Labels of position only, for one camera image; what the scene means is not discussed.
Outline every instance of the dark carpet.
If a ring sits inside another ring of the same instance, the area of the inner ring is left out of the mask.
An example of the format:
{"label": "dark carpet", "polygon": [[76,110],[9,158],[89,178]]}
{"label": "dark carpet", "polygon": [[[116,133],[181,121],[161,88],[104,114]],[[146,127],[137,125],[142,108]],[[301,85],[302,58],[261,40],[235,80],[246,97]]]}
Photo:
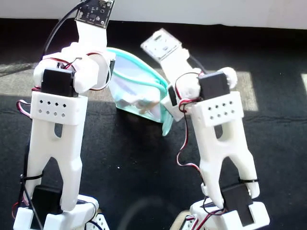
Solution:
{"label": "dark carpet", "polygon": [[[0,20],[0,64],[37,62],[54,23]],[[264,229],[305,229],[307,96],[302,74],[307,73],[307,31],[111,22],[109,45],[158,67],[139,44],[161,27],[180,39],[207,69],[231,66],[250,73],[258,110],[245,111],[244,125],[260,179],[258,200],[266,205],[271,218]],[[51,51],[76,37],[73,22],[66,23]],[[7,76],[32,68],[20,66],[0,73]],[[18,196],[31,129],[31,121],[15,109],[20,97],[13,95],[0,92],[1,229],[12,228],[11,207]],[[113,103],[90,101],[80,193],[99,201],[112,230],[169,229],[180,211],[203,199],[197,173],[176,165],[175,155],[183,140],[183,121],[173,124],[164,138],[161,125],[119,111]],[[182,155],[183,160],[199,162],[192,128]],[[236,180],[237,171],[226,160],[221,186]],[[59,185],[60,181],[57,165],[51,161],[43,183]]]}

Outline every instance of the black cable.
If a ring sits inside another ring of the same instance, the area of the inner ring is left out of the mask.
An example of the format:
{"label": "black cable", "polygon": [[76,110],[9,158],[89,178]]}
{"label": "black cable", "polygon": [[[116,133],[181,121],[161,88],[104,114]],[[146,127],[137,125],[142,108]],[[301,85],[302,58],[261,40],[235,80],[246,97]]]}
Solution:
{"label": "black cable", "polygon": [[32,208],[32,210],[33,210],[33,212],[34,212],[34,215],[35,215],[36,220],[37,220],[37,222],[38,222],[39,228],[40,228],[40,230],[43,230],[44,227],[43,227],[43,225],[42,225],[42,222],[39,220],[38,214],[37,214],[37,212],[36,212],[36,210],[35,210],[35,207],[34,207],[34,205],[33,205],[33,202],[32,202],[32,200],[31,200],[31,197],[30,197],[29,194],[28,194],[28,191],[27,191],[27,189],[26,189],[26,187],[25,187],[25,183],[24,183],[24,182],[22,182],[22,186],[24,187],[24,193],[25,193],[25,195],[26,195],[26,197],[27,197],[27,199],[28,199],[28,201],[29,201],[30,207]]}
{"label": "black cable", "polygon": [[[29,158],[29,151],[30,151],[30,138],[31,134],[28,139],[28,143],[25,147],[25,153],[24,153],[24,170],[23,170],[23,177],[27,177],[27,171],[28,171],[28,158]],[[19,196],[18,196],[18,207],[22,204],[23,201],[23,196],[24,196],[24,187],[21,185],[20,186],[20,191],[19,191]]]}
{"label": "black cable", "polygon": [[57,24],[56,26],[53,28],[53,30],[51,31],[45,45],[44,45],[44,49],[43,49],[43,54],[41,57],[41,60],[43,59],[43,56],[46,55],[47,50],[50,46],[50,43],[53,39],[53,37],[55,36],[55,34],[57,33],[57,31],[59,30],[59,28],[63,25],[63,23],[66,21],[66,19],[69,18],[69,16],[76,11],[77,9],[79,9],[80,7],[82,7],[83,5],[87,4],[90,0],[82,0],[79,4],[77,4],[74,8],[72,8]]}
{"label": "black cable", "polygon": [[63,67],[63,69],[66,69],[67,66],[72,65],[72,64],[73,64],[76,60],[78,60],[78,59],[82,59],[82,57],[76,57],[74,61],[72,61],[72,62],[68,63],[67,65],[65,65],[65,66]]}
{"label": "black cable", "polygon": [[94,224],[99,230],[103,230],[96,222],[90,220],[89,223]]}
{"label": "black cable", "polygon": [[222,208],[222,209],[219,209],[219,210],[216,210],[216,211],[215,211],[215,212],[220,212],[220,211],[222,211],[222,213],[219,213],[219,214],[216,214],[216,213],[214,213],[214,212],[208,212],[208,211],[206,210],[206,207],[205,207],[205,202],[206,202],[207,198],[208,198],[208,197],[205,196],[205,198],[204,198],[204,200],[203,200],[203,204],[202,204],[202,208],[203,208],[203,210],[204,210],[206,213],[208,213],[209,215],[212,215],[212,216],[221,216],[222,214],[225,213],[225,211],[226,211],[225,208]]}
{"label": "black cable", "polygon": [[205,67],[194,56],[190,55],[189,58],[191,58],[196,63],[196,65],[198,65],[204,74],[208,74],[208,71],[205,69]]}

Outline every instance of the black circuit board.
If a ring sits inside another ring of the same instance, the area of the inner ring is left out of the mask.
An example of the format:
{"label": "black circuit board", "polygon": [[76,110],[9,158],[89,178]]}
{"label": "black circuit board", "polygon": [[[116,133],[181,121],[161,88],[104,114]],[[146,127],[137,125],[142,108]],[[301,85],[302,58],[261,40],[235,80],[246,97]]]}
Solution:
{"label": "black circuit board", "polygon": [[91,0],[78,10],[75,20],[106,29],[114,2],[115,0]]}

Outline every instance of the teal plastic bag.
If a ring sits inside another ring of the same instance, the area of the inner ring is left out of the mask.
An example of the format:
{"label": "teal plastic bag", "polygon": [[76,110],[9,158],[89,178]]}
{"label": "teal plastic bag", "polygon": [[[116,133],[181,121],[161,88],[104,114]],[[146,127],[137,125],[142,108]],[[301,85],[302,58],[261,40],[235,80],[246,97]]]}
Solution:
{"label": "teal plastic bag", "polygon": [[138,57],[124,50],[107,48],[116,54],[109,88],[118,109],[163,123],[162,134],[171,129],[173,118],[160,104],[167,96],[167,81]]}

